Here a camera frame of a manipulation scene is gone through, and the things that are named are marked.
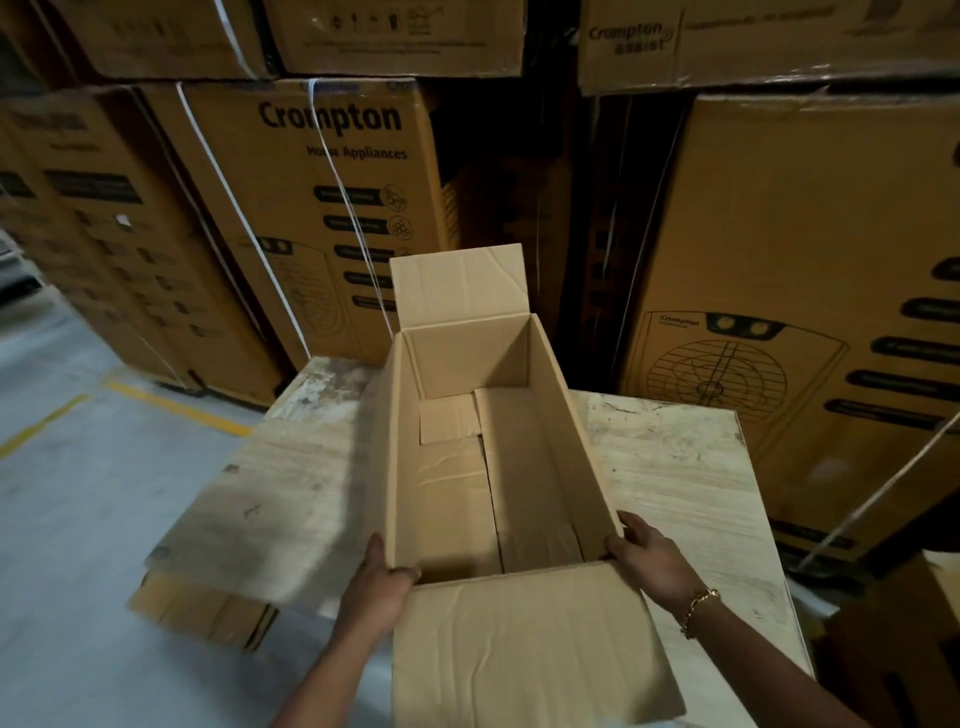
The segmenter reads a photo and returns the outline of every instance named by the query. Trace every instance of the open cardboard box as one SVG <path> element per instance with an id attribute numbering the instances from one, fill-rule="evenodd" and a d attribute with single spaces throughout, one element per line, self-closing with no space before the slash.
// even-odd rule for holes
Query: open cardboard box
<path id="1" fill-rule="evenodd" d="M 395 257 L 400 332 L 373 433 L 371 526 L 423 572 L 394 636 L 397 726 L 682 715 L 518 244 Z"/>

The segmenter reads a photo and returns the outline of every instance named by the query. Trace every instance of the yellow floor marking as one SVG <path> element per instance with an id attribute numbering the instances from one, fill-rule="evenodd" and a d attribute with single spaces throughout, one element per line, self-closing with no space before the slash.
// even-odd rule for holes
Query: yellow floor marking
<path id="1" fill-rule="evenodd" d="M 187 420 L 192 420 L 198 425 L 213 427 L 214 429 L 219 429 L 221 432 L 226 432 L 229 435 L 247 437 L 247 435 L 253 431 L 252 427 L 240 425 L 233 420 L 228 420 L 226 417 L 211 415 L 209 412 L 204 412 L 202 409 L 190 407 L 186 404 L 180 404 L 179 402 L 168 400 L 165 397 L 158 397 L 150 392 L 144 392 L 142 389 L 138 389 L 137 387 L 131 387 L 129 384 L 121 384 L 118 381 L 108 380 L 103 382 L 103 386 L 112 392 L 116 392 L 117 394 L 130 397 L 133 400 L 146 402 L 147 404 L 151 404 L 159 409 L 163 409 L 175 415 L 185 417 Z"/>
<path id="2" fill-rule="evenodd" d="M 49 425 L 56 420 L 59 420 L 63 415 L 69 412 L 71 409 L 76 407 L 82 401 L 87 401 L 90 399 L 90 395 L 77 395 L 63 407 L 55 409 L 49 415 L 44 417 L 38 423 L 30 425 L 29 427 L 24 427 L 15 435 L 13 435 L 7 442 L 3 445 L 0 445 L 0 460 L 3 460 L 8 455 L 12 455 L 17 452 L 28 440 L 35 438 L 40 432 L 43 431 L 43 428 Z"/>

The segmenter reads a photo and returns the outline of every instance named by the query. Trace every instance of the gold bracelet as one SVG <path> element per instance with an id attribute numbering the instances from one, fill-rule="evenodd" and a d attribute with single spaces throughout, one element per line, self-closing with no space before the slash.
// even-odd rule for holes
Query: gold bracelet
<path id="1" fill-rule="evenodd" d="M 721 598 L 720 593 L 715 589 L 707 589 L 703 592 L 698 592 L 693 597 L 693 601 L 690 602 L 690 608 L 686 610 L 686 617 L 684 617 L 684 626 L 681 627 L 680 630 L 688 640 L 693 639 L 693 635 L 690 634 L 690 620 L 693 619 L 694 611 L 712 596 L 716 596 L 718 599 Z"/>

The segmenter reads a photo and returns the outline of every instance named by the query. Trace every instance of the concrete floor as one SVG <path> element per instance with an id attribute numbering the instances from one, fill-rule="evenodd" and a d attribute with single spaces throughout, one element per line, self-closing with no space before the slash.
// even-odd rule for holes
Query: concrete floor
<path id="1" fill-rule="evenodd" d="M 260 419 L 133 375 L 49 289 L 0 309 L 2 722 L 265 725 L 331 623 L 282 612 L 251 655 L 125 609 L 142 559 L 239 442 L 126 387 L 241 425 Z M 387 726 L 389 711 L 384 651 L 350 725 Z"/>

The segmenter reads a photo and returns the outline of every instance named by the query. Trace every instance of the wooden table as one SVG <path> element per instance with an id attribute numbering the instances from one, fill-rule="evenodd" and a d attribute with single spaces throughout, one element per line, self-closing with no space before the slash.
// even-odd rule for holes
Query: wooden table
<path id="1" fill-rule="evenodd" d="M 378 371 L 314 358 L 151 552 L 147 566 L 335 614 L 359 561 Z M 736 415 L 574 392 L 618 508 L 673 538 L 712 587 L 812 672 Z M 694 726 L 753 725 L 696 642 L 651 604 Z"/>

